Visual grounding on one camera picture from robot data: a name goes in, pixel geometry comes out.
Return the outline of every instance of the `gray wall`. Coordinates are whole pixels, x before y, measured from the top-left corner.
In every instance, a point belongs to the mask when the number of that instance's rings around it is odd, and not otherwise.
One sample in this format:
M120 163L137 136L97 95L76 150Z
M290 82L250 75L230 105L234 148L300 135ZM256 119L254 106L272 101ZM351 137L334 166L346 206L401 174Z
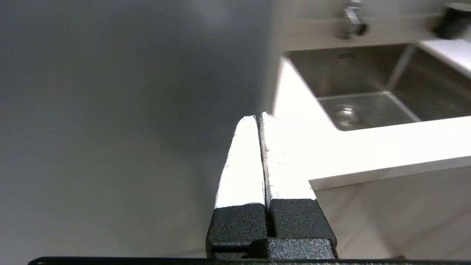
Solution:
M270 108L271 0L5 0L0 263L202 256L244 115Z

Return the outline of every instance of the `chrome faucet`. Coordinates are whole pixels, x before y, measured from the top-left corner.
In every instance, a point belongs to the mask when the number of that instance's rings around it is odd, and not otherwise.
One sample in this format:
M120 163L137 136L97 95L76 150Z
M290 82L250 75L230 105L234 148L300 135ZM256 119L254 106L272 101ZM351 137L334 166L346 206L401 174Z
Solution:
M362 8L363 6L361 0L349 0L343 9L345 22L341 32L342 38L350 39L352 34L359 36L365 34L368 25L363 23L363 21L360 19L360 12Z

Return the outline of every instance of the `sink drain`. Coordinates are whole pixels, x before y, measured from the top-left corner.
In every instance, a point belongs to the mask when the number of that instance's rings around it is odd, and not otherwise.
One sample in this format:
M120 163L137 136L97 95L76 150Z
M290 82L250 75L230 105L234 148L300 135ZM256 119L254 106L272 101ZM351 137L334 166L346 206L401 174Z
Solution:
M347 104L334 106L333 121L341 130L355 130L360 125L356 108Z

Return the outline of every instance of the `kitchen sink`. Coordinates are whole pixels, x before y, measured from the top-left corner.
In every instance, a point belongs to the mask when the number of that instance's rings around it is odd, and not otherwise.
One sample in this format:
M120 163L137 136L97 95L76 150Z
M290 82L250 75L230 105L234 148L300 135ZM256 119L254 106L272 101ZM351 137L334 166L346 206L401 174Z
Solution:
M412 44L287 56L342 131L471 115L471 79Z

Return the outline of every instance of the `white tape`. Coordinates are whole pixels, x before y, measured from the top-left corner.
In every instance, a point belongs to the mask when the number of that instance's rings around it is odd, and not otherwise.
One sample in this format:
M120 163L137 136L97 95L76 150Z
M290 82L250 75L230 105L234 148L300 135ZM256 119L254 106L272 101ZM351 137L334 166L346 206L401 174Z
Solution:
M316 199L306 168L291 154L288 130L268 113L260 117L261 152L269 206L271 199Z
M254 116L244 117L237 124L214 208L250 203L265 205L260 141Z

